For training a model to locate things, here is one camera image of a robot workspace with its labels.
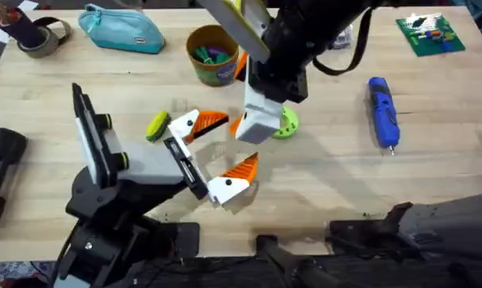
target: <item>orange gripper pad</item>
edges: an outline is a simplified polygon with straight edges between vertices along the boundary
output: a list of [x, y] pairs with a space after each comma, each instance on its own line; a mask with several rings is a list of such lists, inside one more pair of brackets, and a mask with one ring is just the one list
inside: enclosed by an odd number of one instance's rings
[[247, 157], [243, 162], [235, 165], [234, 168], [226, 171], [222, 177], [240, 178], [248, 180], [249, 184], [255, 179], [258, 167], [258, 153]]
[[239, 127], [239, 123], [241, 123], [242, 120], [242, 115], [239, 116], [235, 121], [233, 122], [232, 125], [230, 125], [229, 131], [230, 135], [235, 138], [235, 133], [237, 132], [237, 128]]
[[228, 115], [223, 112], [217, 111], [200, 111], [193, 129], [189, 135], [184, 137], [184, 140], [189, 144], [194, 139], [210, 132], [211, 130], [218, 128], [222, 124], [228, 122]]
[[246, 66], [246, 62], [248, 60], [248, 54], [244, 52], [239, 59], [239, 62], [237, 63], [237, 68], [235, 69], [235, 73], [233, 74], [233, 78], [237, 79], [237, 76], [239, 76], [239, 73], [241, 72], [242, 68]]

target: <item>wire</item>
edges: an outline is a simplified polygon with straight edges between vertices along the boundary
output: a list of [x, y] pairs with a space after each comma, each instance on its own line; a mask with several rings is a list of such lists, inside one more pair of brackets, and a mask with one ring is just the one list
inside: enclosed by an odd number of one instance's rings
[[49, 282], [49, 277], [47, 277], [47, 275], [45, 273], [43, 273], [40, 270], [40, 268], [36, 267], [36, 265], [34, 265], [33, 261], [30, 261], [30, 264], [41, 276], [43, 276], [43, 278], [46, 280], [46, 282]]
[[224, 270], [224, 269], [232, 267], [232, 266], [239, 266], [239, 265], [245, 264], [247, 262], [251, 262], [252, 260], [255, 260], [254, 256], [250, 257], [250, 258], [247, 258], [247, 259], [228, 262], [228, 263], [220, 265], [218, 267], [214, 267], [210, 270], [203, 270], [201, 268], [194, 268], [192, 270], [167, 270], [167, 269], [163, 268], [163, 270], [164, 270], [164, 272], [166, 272], [168, 274], [183, 274], [183, 275], [187, 275], [187, 274], [212, 274], [212, 273], [216, 273], [218, 271]]
[[50, 278], [49, 278], [49, 283], [48, 283], [49, 288], [54, 287], [54, 283], [56, 282], [56, 277], [58, 276], [59, 264], [61, 263], [61, 261], [63, 259], [63, 256], [65, 255], [66, 251], [68, 250], [68, 248], [70, 246], [70, 239], [74, 236], [75, 230], [77, 230], [77, 228], [80, 225], [81, 225], [81, 220], [78, 220], [75, 223], [74, 228], [72, 228], [72, 231], [70, 231], [70, 234], [66, 238], [65, 243], [63, 244], [62, 250], [59, 252], [58, 259], [54, 263], [54, 267], [52, 269], [52, 272], [50, 273]]
[[149, 288], [155, 282], [155, 280], [157, 280], [157, 278], [162, 274], [162, 272], [164, 272], [164, 269], [167, 266], [170, 266], [171, 264], [173, 264], [173, 262], [168, 262], [163, 267], [159, 267], [159, 271], [153, 275], [152, 279], [150, 279], [150, 281], [146, 284], [145, 288]]
[[360, 248], [358, 245], [346, 241], [342, 238], [338, 238], [335, 236], [330, 236], [329, 239], [333, 241], [338, 241], [341, 242], [344, 245], [348, 245], [354, 250], [357, 251], [357, 254], [379, 254], [379, 253], [395, 253], [395, 252], [423, 252], [423, 253], [437, 253], [437, 254], [443, 254], [443, 255], [448, 255], [448, 256], [456, 256], [460, 258], [466, 258], [470, 260], [476, 260], [476, 261], [481, 261], [482, 262], [482, 254], [476, 254], [473, 252], [468, 252], [468, 251], [462, 251], [462, 250], [454, 250], [454, 249], [445, 249], [445, 248], [400, 248], [400, 249], [365, 249], [365, 248]]

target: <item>blue pencil case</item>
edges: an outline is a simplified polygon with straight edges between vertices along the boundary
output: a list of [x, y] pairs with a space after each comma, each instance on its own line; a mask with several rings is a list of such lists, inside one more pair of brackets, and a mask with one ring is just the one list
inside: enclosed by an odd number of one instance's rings
[[159, 29], [143, 13], [86, 5], [79, 26], [99, 47], [157, 54], [165, 44]]

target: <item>wooden tabletop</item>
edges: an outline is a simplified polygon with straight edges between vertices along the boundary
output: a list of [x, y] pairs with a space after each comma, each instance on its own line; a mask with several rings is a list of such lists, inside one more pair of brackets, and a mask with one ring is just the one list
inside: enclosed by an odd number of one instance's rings
[[[466, 51], [418, 58], [395, 23], [411, 13], [441, 12]], [[204, 10], [147, 10], [168, 44], [159, 55], [97, 48], [78, 28], [81, 11], [34, 11], [69, 22], [74, 36], [47, 58], [32, 59], [10, 42], [0, 59], [0, 127], [30, 140], [6, 185], [0, 261], [55, 259], [76, 219], [65, 213], [70, 187], [84, 166], [71, 82], [111, 113], [122, 139], [144, 142], [160, 110], [174, 117], [197, 107], [241, 113], [243, 84], [201, 84], [185, 53], [189, 33], [214, 20]], [[341, 68], [353, 49], [321, 60]], [[148, 214], [199, 222], [202, 256], [253, 253], [257, 234], [276, 234], [292, 252], [327, 253], [330, 220], [383, 217], [399, 202], [434, 203], [482, 194], [482, 36], [463, 7], [383, 8], [372, 17], [359, 67], [330, 77], [309, 67], [309, 98], [291, 106], [294, 137], [259, 146], [231, 140], [223, 126], [191, 146], [207, 177], [260, 151], [257, 183], [226, 208], [185, 190]], [[396, 155], [375, 143], [367, 82], [385, 77], [401, 129]]]

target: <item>pencil cup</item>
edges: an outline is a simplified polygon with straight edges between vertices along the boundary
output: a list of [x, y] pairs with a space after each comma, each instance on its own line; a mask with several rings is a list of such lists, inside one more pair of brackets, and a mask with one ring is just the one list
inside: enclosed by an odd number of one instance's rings
[[[222, 50], [231, 58], [221, 64], [205, 64], [197, 60], [195, 55], [195, 51], [201, 47]], [[208, 25], [196, 29], [188, 37], [186, 49], [201, 82], [209, 86], [224, 86], [233, 82], [239, 47], [221, 26]]]

